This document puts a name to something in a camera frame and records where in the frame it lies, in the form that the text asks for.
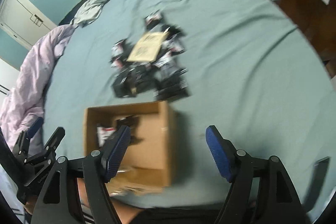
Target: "cardboard box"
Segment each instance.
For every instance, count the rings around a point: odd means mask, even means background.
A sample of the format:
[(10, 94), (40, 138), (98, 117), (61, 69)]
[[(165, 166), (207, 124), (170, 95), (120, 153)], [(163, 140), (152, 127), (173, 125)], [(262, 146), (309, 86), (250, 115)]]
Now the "cardboard box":
[(131, 190), (136, 195), (160, 193), (172, 182), (174, 111), (167, 101), (90, 107), (84, 114), (84, 155), (98, 149), (97, 124), (113, 127), (116, 120), (138, 116), (135, 135), (141, 141), (127, 148), (121, 166), (132, 170), (118, 173), (106, 186), (109, 194)]

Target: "metal rivet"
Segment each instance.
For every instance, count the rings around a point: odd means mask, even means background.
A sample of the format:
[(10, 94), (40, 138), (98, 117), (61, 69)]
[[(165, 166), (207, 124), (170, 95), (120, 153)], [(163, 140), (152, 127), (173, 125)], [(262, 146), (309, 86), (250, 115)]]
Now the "metal rivet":
[(237, 150), (237, 155), (238, 156), (241, 156), (241, 157), (244, 157), (246, 155), (246, 152), (244, 150)]
[(92, 157), (97, 157), (97, 156), (99, 156), (100, 155), (100, 151), (99, 150), (93, 150), (92, 152), (91, 152), (91, 156)]
[(276, 157), (276, 156), (272, 156), (271, 157), (271, 161), (273, 161), (273, 162), (279, 162), (279, 158)]
[(57, 159), (57, 162), (59, 163), (59, 164), (61, 164), (61, 163), (63, 163), (63, 162), (65, 162), (65, 157), (59, 157), (58, 159)]

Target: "bed sheet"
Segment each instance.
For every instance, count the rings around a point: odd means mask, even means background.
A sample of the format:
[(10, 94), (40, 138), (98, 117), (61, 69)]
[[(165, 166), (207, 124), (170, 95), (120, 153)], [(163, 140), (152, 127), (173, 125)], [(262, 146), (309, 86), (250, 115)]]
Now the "bed sheet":
[(335, 186), (336, 94), (317, 55), (297, 27), (270, 0), (111, 0), (100, 17), (78, 28), (57, 63), (46, 95), (44, 141), (56, 127), (66, 136), (57, 155), (83, 156), (84, 109), (153, 101), (153, 90), (136, 98), (115, 98), (110, 68), (112, 45), (136, 42), (143, 18), (162, 10), (185, 32), (190, 96), (171, 103), (177, 111), (175, 183), (159, 195), (121, 199), (148, 207), (222, 202), (229, 184), (221, 178), (205, 141), (216, 125), (237, 149), (255, 157), (277, 155), (301, 201), (314, 162), (331, 156), (318, 215)]

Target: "crumpled cloth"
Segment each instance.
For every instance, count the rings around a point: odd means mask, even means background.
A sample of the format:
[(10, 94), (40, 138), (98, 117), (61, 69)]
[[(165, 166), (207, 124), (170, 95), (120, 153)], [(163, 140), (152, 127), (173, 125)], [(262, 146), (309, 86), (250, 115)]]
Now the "crumpled cloth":
[[(56, 27), (36, 42), (23, 61), (16, 85), (4, 99), (0, 111), (0, 127), (11, 150), (20, 132), (27, 130), (38, 117), (44, 117), (43, 90), (74, 30), (70, 24)], [(42, 150), (42, 136), (37, 132), (30, 141), (28, 154), (35, 155)]]
[(109, 0), (87, 0), (77, 11), (70, 24), (74, 28), (84, 27), (94, 22), (101, 14), (102, 8)]

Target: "pink blanket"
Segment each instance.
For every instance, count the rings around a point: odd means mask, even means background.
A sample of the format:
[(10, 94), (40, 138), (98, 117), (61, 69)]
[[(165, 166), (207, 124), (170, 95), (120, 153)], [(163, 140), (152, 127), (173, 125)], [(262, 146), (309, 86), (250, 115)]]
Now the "pink blanket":
[[(16, 86), (6, 96), (0, 112), (0, 127), (11, 150), (20, 132), (27, 130), (37, 117), (44, 116), (44, 87), (74, 30), (72, 25), (56, 27), (32, 47), (23, 61)], [(42, 149), (38, 132), (30, 142), (29, 155)]]

